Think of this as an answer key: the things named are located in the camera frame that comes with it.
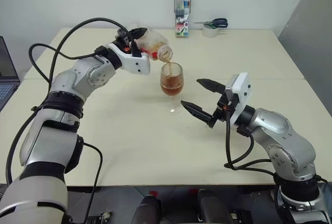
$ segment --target laptop keyboard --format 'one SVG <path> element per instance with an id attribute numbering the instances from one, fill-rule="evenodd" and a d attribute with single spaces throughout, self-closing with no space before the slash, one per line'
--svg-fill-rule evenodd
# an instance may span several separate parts
<path id="1" fill-rule="evenodd" d="M 3 100 L 7 96 L 13 86 L 13 84 L 0 85 L 0 100 Z"/>

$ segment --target white tabletop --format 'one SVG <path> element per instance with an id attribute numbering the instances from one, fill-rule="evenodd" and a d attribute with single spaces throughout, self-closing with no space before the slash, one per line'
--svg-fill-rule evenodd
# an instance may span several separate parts
<path id="1" fill-rule="evenodd" d="M 51 42 L 57 47 L 69 29 L 62 29 Z M 92 53 L 95 48 L 113 41 L 116 29 L 79 29 L 65 43 L 63 53 L 77 56 Z M 302 73 L 270 30 L 224 30 L 215 38 L 203 37 L 200 30 L 191 30 L 189 38 L 177 38 L 174 30 L 157 30 L 168 40 L 174 51 L 173 61 L 197 77 L 228 79 L 241 71 L 249 72 L 253 79 L 303 79 Z M 49 74 L 53 51 L 46 50 L 37 64 Z M 55 75 L 75 61 L 59 56 Z M 162 63 L 152 64 L 160 68 Z M 41 78 L 35 69 L 25 76 Z M 118 78 L 128 78 L 126 74 Z"/>
<path id="2" fill-rule="evenodd" d="M 100 186 L 273 183 L 269 175 L 224 168 L 225 123 L 218 122 L 210 129 L 184 109 L 177 115 L 168 113 L 168 98 L 159 86 L 159 70 L 152 69 L 149 76 L 128 78 L 124 78 L 128 75 L 126 71 L 119 71 L 84 106 L 78 134 L 104 155 Z M 180 98 L 212 113 L 219 95 L 195 82 L 197 77 L 189 68 L 184 68 L 184 75 L 185 86 Z M 285 115 L 294 129 L 313 144 L 317 173 L 332 180 L 332 118 L 308 83 L 303 79 L 253 79 L 251 84 L 253 92 L 248 104 Z M 1 111 L 0 183 L 5 182 L 4 165 L 13 137 L 31 114 L 30 108 L 44 99 L 46 89 L 46 83 L 40 79 L 25 80 Z M 243 153 L 248 144 L 249 140 L 232 131 L 233 158 Z M 13 177 L 22 171 L 18 153 L 19 149 L 13 159 Z M 244 161 L 266 157 L 265 151 L 256 144 Z M 78 167 L 65 175 L 67 184 L 91 186 L 98 164 L 98 154 L 84 148 Z M 270 164 L 258 167 L 273 171 Z"/>

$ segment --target plastic bottle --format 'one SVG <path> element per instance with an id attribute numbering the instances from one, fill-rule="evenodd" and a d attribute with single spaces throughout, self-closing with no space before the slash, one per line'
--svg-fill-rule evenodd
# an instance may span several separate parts
<path id="1" fill-rule="evenodd" d="M 170 62 L 173 56 L 173 50 L 168 45 L 168 40 L 149 27 L 145 34 L 136 40 L 136 43 L 153 60 L 159 59 L 162 62 Z"/>

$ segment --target laptop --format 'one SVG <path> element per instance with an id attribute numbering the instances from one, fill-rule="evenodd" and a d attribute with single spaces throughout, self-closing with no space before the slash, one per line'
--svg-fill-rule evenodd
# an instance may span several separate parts
<path id="1" fill-rule="evenodd" d="M 0 36 L 0 110 L 6 105 L 19 85 L 20 79 L 12 63 L 5 40 Z"/>

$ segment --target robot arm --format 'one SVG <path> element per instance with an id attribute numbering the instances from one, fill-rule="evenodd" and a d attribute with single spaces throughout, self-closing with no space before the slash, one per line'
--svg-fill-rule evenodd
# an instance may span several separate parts
<path id="1" fill-rule="evenodd" d="M 84 140 L 77 135 L 88 96 L 122 68 L 147 75 L 145 53 L 132 55 L 119 42 L 97 48 L 98 55 L 78 60 L 52 82 L 20 150 L 22 174 L 9 185 L 0 202 L 0 223 L 71 222 L 67 212 L 64 174 L 76 167 Z"/>
<path id="2" fill-rule="evenodd" d="M 246 104 L 251 93 L 248 74 L 234 75 L 227 85 L 208 79 L 198 79 L 197 82 L 212 92 L 222 94 L 216 111 L 210 115 L 201 107 L 182 101 L 183 106 L 210 128 L 217 120 L 225 121 L 228 111 L 231 114 L 230 124 L 238 127 L 237 132 L 252 135 L 263 146 L 276 171 L 274 180 L 283 202 L 283 219 L 292 223 L 331 223 L 317 183 L 313 146 L 297 134 L 281 114 L 262 108 L 254 109 Z"/>

